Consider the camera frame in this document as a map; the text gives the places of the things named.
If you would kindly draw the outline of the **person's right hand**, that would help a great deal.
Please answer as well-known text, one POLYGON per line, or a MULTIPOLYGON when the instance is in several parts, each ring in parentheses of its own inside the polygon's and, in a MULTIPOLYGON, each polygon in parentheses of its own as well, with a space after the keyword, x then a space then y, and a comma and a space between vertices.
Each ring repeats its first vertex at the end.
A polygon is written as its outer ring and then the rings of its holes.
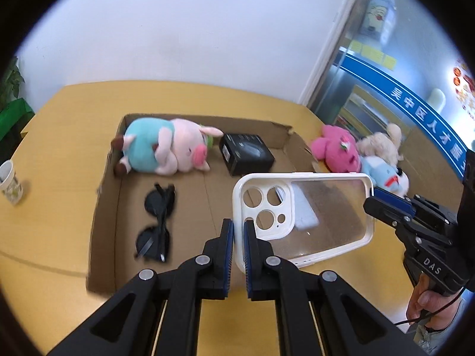
POLYGON ((431 279, 421 273, 419 281, 415 286, 411 298, 407 306, 407 320, 415 320, 420 317, 422 311, 434 313, 442 309, 445 305, 450 304, 441 312, 435 314, 425 324, 431 330, 445 330, 452 323, 457 314, 461 297, 456 299, 456 295, 443 296, 429 289, 431 279))

